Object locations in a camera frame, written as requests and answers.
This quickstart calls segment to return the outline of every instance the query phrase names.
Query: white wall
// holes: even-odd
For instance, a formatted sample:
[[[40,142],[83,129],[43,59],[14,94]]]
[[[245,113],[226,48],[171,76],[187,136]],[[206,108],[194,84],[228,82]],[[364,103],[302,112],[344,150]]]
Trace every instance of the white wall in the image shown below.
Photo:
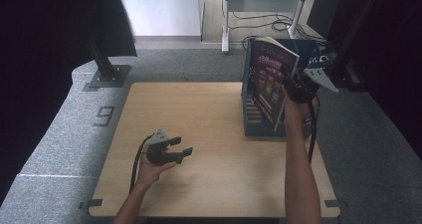
[[[121,0],[133,36],[200,36],[203,0]]]

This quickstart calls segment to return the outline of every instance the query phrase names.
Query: black curtain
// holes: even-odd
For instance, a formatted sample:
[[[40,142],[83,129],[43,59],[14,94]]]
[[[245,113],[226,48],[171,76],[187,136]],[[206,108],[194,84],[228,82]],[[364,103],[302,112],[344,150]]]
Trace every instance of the black curtain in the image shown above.
[[[369,93],[420,158],[421,14],[422,0],[376,0],[356,39],[356,59],[364,65]]]
[[[136,56],[120,0],[0,0],[0,201],[43,137],[72,85],[72,70],[93,59]]]

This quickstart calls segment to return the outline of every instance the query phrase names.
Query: gray carpet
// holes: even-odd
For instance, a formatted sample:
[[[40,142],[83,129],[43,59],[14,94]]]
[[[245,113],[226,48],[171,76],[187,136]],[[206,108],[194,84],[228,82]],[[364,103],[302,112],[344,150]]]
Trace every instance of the gray carpet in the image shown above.
[[[82,92],[97,67],[73,72],[74,84],[44,138],[16,177],[0,223],[110,223],[94,218],[94,194],[123,105],[134,82],[240,82],[245,52],[139,50],[122,88]],[[341,223],[422,223],[422,163],[369,94],[326,90],[317,141],[341,209]],[[114,107],[111,119],[98,117]],[[335,223],[336,220],[324,220]],[[275,219],[148,219],[148,223],[278,223]]]

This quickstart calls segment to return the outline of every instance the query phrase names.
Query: book cover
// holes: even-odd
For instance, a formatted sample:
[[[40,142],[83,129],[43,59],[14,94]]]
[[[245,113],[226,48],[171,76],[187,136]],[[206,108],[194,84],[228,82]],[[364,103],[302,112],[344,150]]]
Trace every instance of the book cover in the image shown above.
[[[282,90],[286,74],[296,71],[299,56],[272,38],[254,41],[255,90],[252,99],[274,130],[284,109]]]

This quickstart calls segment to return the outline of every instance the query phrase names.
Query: human arm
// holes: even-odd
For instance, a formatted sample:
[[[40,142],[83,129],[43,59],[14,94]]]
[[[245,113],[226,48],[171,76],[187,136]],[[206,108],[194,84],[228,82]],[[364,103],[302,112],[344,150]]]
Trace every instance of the human arm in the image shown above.
[[[285,206],[289,224],[320,223],[320,204],[317,184],[308,159],[303,136],[303,122],[309,109],[307,104],[290,100],[286,90],[285,126],[287,136]]]
[[[112,221],[112,224],[129,224],[135,223],[139,213],[140,205],[143,197],[149,187],[159,178],[159,174],[176,165],[176,162],[169,162],[162,166],[152,164],[144,155],[140,157],[139,171],[137,173],[136,183],[133,189],[127,196],[126,200],[120,207],[117,215]]]

